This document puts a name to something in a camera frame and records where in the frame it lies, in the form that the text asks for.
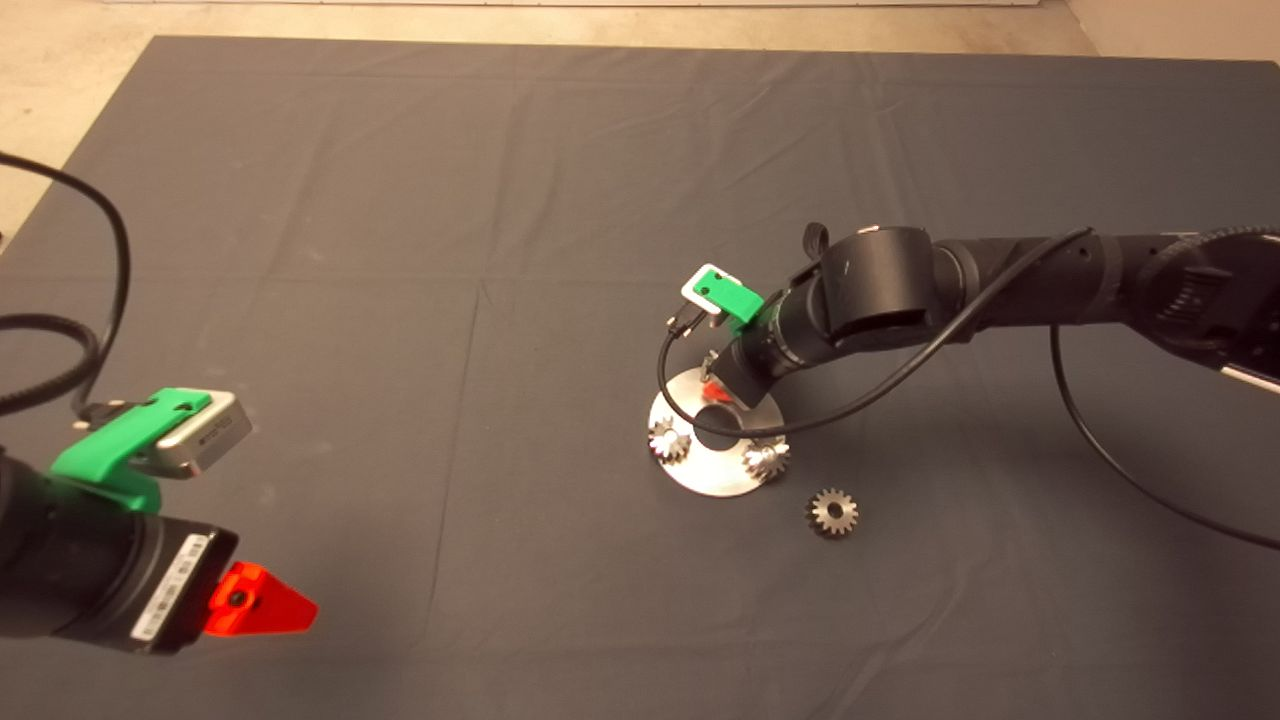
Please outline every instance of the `green 3d-printed bracket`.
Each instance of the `green 3d-printed bracket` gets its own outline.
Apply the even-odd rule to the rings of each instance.
[[[708,270],[698,278],[698,282],[694,283],[694,292],[728,313],[735,320],[735,329],[750,323],[760,307],[764,307],[764,299],[751,288],[722,277],[714,270]]]
[[[50,473],[128,510],[157,512],[160,487],[155,478],[129,468],[129,457],[146,451],[211,401],[207,392],[161,388],[145,404],[131,407],[64,450]]]

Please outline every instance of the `metal disc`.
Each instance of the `metal disc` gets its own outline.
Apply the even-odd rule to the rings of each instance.
[[[667,382],[667,389],[671,392],[672,398],[685,413],[698,416],[698,413],[703,407],[718,405],[732,413],[744,429],[782,424],[782,413],[772,397],[764,396],[764,400],[756,407],[742,410],[731,402],[716,402],[703,397],[701,378],[701,369],[694,368],[680,373]],[[676,462],[659,464],[677,483],[696,493],[710,497],[735,497],[749,493],[768,480],[768,478],[753,475],[746,462],[744,462],[745,452],[750,447],[751,441],[740,439],[737,445],[728,450],[712,450],[707,447],[699,442],[694,427],[676,415],[662,397],[662,393],[658,393],[653,401],[653,406],[649,409],[649,427],[652,428],[663,420],[671,420],[676,432],[690,438],[689,452],[684,459]],[[781,436],[776,439],[780,443],[785,441]]]

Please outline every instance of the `gear on plate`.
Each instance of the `gear on plate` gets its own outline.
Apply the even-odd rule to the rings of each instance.
[[[805,514],[813,529],[828,538],[844,537],[858,524],[858,503],[847,493],[835,488],[809,498]]]
[[[791,446],[782,438],[753,439],[742,451],[742,465],[753,478],[767,482],[787,469]]]
[[[689,455],[689,436],[676,429],[672,418],[663,418],[649,425],[649,451],[658,462],[680,462]]]

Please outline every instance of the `gray tablecloth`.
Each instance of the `gray tablecloth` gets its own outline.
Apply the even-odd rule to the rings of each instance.
[[[101,397],[232,389],[257,432],[165,512],[242,534],[306,635],[172,660],[0,642],[5,717],[1275,717],[1280,557],[1143,500],[1056,397],[1043,331],[951,347],[691,495],[643,445],[662,322],[804,223],[936,238],[1280,222],[1271,64],[160,38],[69,168],[134,234]],[[100,322],[110,246],[51,191],[5,311]],[[672,369],[723,342],[707,331]],[[1123,328],[1065,333],[1155,489],[1280,533],[1280,402]],[[5,383],[72,350],[0,343]],[[905,352],[778,391],[792,418]],[[0,423],[47,464],[63,404]],[[823,487],[863,523],[823,542]]]

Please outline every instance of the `barcode label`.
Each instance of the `barcode label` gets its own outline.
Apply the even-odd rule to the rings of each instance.
[[[196,533],[187,536],[182,547],[178,548],[178,555],[169,564],[164,578],[160,578],[156,592],[151,593],[146,609],[142,610],[142,615],[138,615],[138,621],[133,624],[133,632],[129,633],[129,637],[142,642],[155,639],[156,633],[169,618],[169,611],[173,610],[173,601],[182,593],[182,588],[187,587],[191,571],[196,569],[206,547],[209,547],[209,536]]]

